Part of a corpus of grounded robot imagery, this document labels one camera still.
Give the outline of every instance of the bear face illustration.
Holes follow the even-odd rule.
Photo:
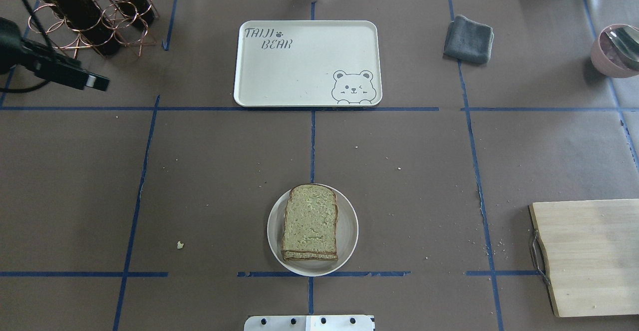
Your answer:
[[[333,74],[335,86],[333,99],[338,104],[371,104],[377,96],[372,86],[372,72],[363,70],[359,74],[346,74],[338,70]]]

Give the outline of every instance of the pink cup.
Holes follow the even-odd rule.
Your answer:
[[[606,26],[603,30],[601,30],[601,33],[599,33],[597,39],[593,42],[593,47],[591,48],[591,60],[593,61],[595,68],[602,74],[611,76],[612,78],[629,78],[631,76],[639,75],[639,71],[629,69],[616,56],[616,51],[614,50],[612,42],[608,36],[605,35],[606,31],[621,28],[622,26],[626,25],[612,24]]]

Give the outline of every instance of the brown table surface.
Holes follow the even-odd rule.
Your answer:
[[[589,62],[595,31],[639,24],[639,0],[153,1],[168,51],[80,54],[107,92],[0,99],[0,329],[233,331],[311,313],[378,330],[639,329],[553,315],[528,211],[639,197],[639,78]],[[487,65],[442,56],[454,14],[493,26]],[[24,29],[19,0],[0,15]],[[239,108],[240,25],[311,18],[375,23],[381,104]],[[271,206],[309,181],[359,217],[332,277],[291,276],[267,243]]]

